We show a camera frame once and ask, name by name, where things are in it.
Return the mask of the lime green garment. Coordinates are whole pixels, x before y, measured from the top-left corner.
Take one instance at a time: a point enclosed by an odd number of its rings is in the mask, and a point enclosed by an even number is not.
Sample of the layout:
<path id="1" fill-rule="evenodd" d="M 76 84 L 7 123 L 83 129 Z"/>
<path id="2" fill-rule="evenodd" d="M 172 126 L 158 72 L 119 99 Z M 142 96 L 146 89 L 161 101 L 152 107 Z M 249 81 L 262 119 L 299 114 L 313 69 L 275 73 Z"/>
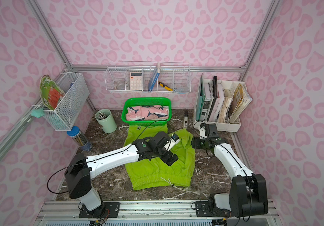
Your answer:
<path id="1" fill-rule="evenodd" d="M 193 135 L 186 129 L 174 132 L 180 138 L 171 151 L 178 156 L 172 166 L 160 158 L 125 164 L 125 169 L 135 191 L 159 187 L 189 187 L 195 171 L 195 150 L 191 146 Z"/>

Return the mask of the pink shark print shorts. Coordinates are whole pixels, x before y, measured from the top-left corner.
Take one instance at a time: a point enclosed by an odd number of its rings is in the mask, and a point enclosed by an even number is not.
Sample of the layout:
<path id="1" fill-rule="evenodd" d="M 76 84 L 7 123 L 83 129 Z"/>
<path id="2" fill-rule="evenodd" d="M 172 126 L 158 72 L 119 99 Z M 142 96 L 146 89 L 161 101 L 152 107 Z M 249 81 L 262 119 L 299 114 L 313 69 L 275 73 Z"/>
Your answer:
<path id="1" fill-rule="evenodd" d="M 170 109 L 168 106 L 131 106 L 127 108 L 127 121 L 155 121 L 169 118 Z"/>

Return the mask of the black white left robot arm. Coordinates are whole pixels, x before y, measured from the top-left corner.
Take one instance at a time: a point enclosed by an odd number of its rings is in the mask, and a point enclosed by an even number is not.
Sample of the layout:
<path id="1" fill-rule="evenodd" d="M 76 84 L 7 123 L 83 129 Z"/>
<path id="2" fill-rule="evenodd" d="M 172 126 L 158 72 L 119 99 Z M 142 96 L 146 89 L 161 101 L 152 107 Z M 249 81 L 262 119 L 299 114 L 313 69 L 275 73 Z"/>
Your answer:
<path id="1" fill-rule="evenodd" d="M 178 160 L 178 156 L 171 152 L 171 149 L 179 141 L 177 134 L 168 135 L 160 131 L 154 137 L 137 139 L 108 153 L 87 157 L 82 153 L 75 155 L 64 173 L 69 198 L 80 200 L 88 211 L 101 209 L 104 203 L 92 186 L 92 179 L 121 165 L 145 159 L 160 158 L 163 163 L 172 166 Z"/>

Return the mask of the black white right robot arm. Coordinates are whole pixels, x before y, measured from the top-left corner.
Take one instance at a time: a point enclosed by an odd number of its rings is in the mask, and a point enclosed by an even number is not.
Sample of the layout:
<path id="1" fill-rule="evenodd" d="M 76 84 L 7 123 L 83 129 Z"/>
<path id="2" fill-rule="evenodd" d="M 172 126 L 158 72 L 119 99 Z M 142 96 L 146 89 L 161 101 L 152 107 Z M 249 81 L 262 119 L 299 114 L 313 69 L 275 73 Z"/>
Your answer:
<path id="1" fill-rule="evenodd" d="M 267 185 L 263 175 L 255 174 L 235 154 L 231 145 L 218 135 L 216 124 L 201 123 L 193 138 L 194 149 L 209 150 L 220 160 L 231 178 L 230 192 L 211 194 L 207 212 L 212 216 L 248 219 L 269 211 Z"/>

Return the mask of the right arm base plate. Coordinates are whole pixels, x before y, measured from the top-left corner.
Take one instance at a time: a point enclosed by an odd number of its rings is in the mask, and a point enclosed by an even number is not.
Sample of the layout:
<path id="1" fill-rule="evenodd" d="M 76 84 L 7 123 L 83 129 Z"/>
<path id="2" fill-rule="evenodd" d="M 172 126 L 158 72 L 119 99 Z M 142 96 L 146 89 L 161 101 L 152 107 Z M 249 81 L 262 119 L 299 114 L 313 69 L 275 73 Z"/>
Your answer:
<path id="1" fill-rule="evenodd" d="M 195 201 L 191 204 L 192 210 L 196 211 L 197 217 L 232 217 L 228 202 Z"/>

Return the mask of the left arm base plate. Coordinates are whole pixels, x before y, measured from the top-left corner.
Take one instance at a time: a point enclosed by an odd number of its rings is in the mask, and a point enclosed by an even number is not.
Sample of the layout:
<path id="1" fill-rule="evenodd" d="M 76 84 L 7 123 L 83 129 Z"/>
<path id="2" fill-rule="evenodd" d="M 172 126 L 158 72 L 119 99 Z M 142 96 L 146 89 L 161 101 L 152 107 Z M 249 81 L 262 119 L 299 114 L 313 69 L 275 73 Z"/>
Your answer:
<path id="1" fill-rule="evenodd" d="M 100 207 L 93 211 L 89 211 L 86 205 L 80 208 L 79 218 L 118 218 L 120 210 L 120 202 L 104 202 Z"/>

